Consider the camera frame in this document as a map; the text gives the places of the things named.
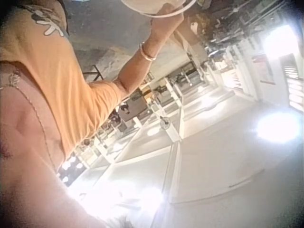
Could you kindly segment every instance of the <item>bracelet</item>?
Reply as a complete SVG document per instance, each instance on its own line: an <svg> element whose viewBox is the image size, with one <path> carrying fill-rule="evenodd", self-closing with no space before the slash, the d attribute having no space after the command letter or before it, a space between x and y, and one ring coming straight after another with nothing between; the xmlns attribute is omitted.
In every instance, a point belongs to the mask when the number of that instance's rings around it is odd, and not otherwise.
<svg viewBox="0 0 304 228"><path fill-rule="evenodd" d="M140 49L140 51L141 51L141 55L142 55L146 60L148 60L148 61L150 61L150 62L156 60L156 57L152 58L151 56L148 56L148 55L143 51L143 44L144 44L144 42L141 43L141 44L139 45L139 49Z"/></svg>

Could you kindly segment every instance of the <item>person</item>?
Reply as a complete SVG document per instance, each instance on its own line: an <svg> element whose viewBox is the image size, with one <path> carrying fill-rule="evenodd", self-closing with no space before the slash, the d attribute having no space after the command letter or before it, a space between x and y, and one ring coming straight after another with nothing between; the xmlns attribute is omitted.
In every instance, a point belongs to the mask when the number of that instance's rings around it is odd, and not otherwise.
<svg viewBox="0 0 304 228"><path fill-rule="evenodd" d="M122 103L122 104L120 105L120 109L121 109L122 111L124 111L124 113L130 114L130 110L129 110L129 105L128 105L128 103L126 103L126 102Z"/></svg>
<svg viewBox="0 0 304 228"><path fill-rule="evenodd" d="M166 4L159 14L172 12ZM154 19L113 82L87 84L56 0L19 0L0 31L1 219L6 227L103 228L56 176L147 75L183 15Z"/></svg>

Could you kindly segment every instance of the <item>necklace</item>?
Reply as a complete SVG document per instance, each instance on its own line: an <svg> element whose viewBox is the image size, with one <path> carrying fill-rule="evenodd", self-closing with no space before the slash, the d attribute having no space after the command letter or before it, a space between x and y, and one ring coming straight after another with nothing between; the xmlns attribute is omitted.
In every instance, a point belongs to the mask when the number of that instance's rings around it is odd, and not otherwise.
<svg viewBox="0 0 304 228"><path fill-rule="evenodd" d="M49 146L47 144L48 143L47 142L47 134L46 134L45 128L43 126L43 123L41 121L41 118L40 118L36 108L34 107L33 103L31 102L30 98L22 90L20 90L20 88L18 87L19 79L20 79L20 71L19 70L13 71L13 73L11 73L10 76L9 76L9 84L5 85L4 87L0 87L0 90L4 89L6 87L13 87L13 88L17 89L24 96L24 98L29 102L29 104L32 106L32 108L33 108L33 110L36 114L36 117L39 121L39 124L41 126L42 132L43 132L44 143L45 143L45 146L46 146L46 149L47 149L48 157L49 157L49 159L52 163L54 172L57 173L55 164L53 162L53 159L52 159L52 156L51 156L51 153L50 153L50 150L49 150Z"/></svg>

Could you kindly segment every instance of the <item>wall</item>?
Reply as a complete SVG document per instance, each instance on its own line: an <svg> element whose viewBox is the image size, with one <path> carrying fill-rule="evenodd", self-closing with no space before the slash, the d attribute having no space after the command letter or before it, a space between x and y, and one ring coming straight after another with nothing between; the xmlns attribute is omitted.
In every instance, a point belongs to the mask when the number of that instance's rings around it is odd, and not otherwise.
<svg viewBox="0 0 304 228"><path fill-rule="evenodd" d="M260 32L258 34L259 39L263 43L266 37L269 35L269 31ZM256 95L258 99L261 99L265 102L282 106L282 107L288 107L289 106L289 92L287 87L287 82L284 76L284 73L282 71L282 67L280 64L279 59L268 59L269 65L271 67L272 73L273 73L273 79L275 85L263 83L259 79L259 73L256 66L254 66L254 63L252 61L252 57L255 55L263 54L264 50L261 49L259 45L257 45L256 42L254 42L254 39L251 38L254 44L254 48L250 45L248 39L244 39L240 42L240 48L243 51L243 55L240 53L237 53L239 59L241 62L245 63L246 70L243 70L243 76L248 77L245 71L250 72L250 77L254 83L254 88L256 90ZM297 50L294 53L294 57L297 63L297 68L299 71L299 75L303 77L303 58L300 54L300 51Z"/></svg>

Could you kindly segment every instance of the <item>bright light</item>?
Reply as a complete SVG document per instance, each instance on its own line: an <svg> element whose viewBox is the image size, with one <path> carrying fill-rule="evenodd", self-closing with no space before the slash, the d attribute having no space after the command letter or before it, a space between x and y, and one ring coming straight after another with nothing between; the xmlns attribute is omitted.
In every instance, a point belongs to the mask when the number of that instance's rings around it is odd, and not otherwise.
<svg viewBox="0 0 304 228"><path fill-rule="evenodd" d="M152 136L152 135L155 135L157 134L158 132L160 132L160 128L159 127L155 127L155 128L152 128L150 130L148 130L148 136Z"/></svg>
<svg viewBox="0 0 304 228"><path fill-rule="evenodd" d="M112 217L111 214L117 208L117 204L126 199L136 198L137 192L135 190L135 185L129 181L103 181L99 188L90 192L82 205L89 214L106 219Z"/></svg>
<svg viewBox="0 0 304 228"><path fill-rule="evenodd" d="M265 39L264 50L269 59L276 59L298 51L297 38L289 25L272 31Z"/></svg>
<svg viewBox="0 0 304 228"><path fill-rule="evenodd" d="M62 168L64 170L67 170L68 168L71 167L71 163L69 161L65 161L63 164L62 164Z"/></svg>
<svg viewBox="0 0 304 228"><path fill-rule="evenodd" d="M297 95L293 95L293 94L290 94L290 95L289 95L289 100L291 100L291 101L293 101L293 102L300 103L300 104L303 103L303 98L302 98L302 97L297 96Z"/></svg>
<svg viewBox="0 0 304 228"><path fill-rule="evenodd" d="M76 157L71 157L69 160L68 160L70 163L73 163L73 162L75 162L76 161Z"/></svg>
<svg viewBox="0 0 304 228"><path fill-rule="evenodd" d="M145 189L141 193L141 207L151 213L155 213L163 201L162 192L156 188Z"/></svg>
<svg viewBox="0 0 304 228"><path fill-rule="evenodd" d="M215 103L215 99L210 98L210 97L203 98L202 102L201 102L202 106L205 108L212 106L214 103Z"/></svg>
<svg viewBox="0 0 304 228"><path fill-rule="evenodd" d="M300 125L293 115L276 113L266 116L258 123L257 133L269 141L285 143L299 135Z"/></svg>
<svg viewBox="0 0 304 228"><path fill-rule="evenodd" d="M115 143L114 146L113 146L113 150L114 151L119 151L123 148L124 146L122 146L121 144L119 143Z"/></svg>
<svg viewBox="0 0 304 228"><path fill-rule="evenodd" d="M219 50L213 51L213 52L211 52L211 53L208 55L208 57L210 57L210 56L212 56L212 55L214 55L214 54L216 54L216 53L218 53L218 52L219 52Z"/></svg>
<svg viewBox="0 0 304 228"><path fill-rule="evenodd" d="M198 87L198 93L203 92L204 88L202 86Z"/></svg>
<svg viewBox="0 0 304 228"><path fill-rule="evenodd" d="M76 168L81 169L83 166L84 166L83 164L79 163L77 164Z"/></svg>
<svg viewBox="0 0 304 228"><path fill-rule="evenodd" d="M68 177L64 177L64 178L62 179L62 182L64 182L64 183L68 182Z"/></svg>

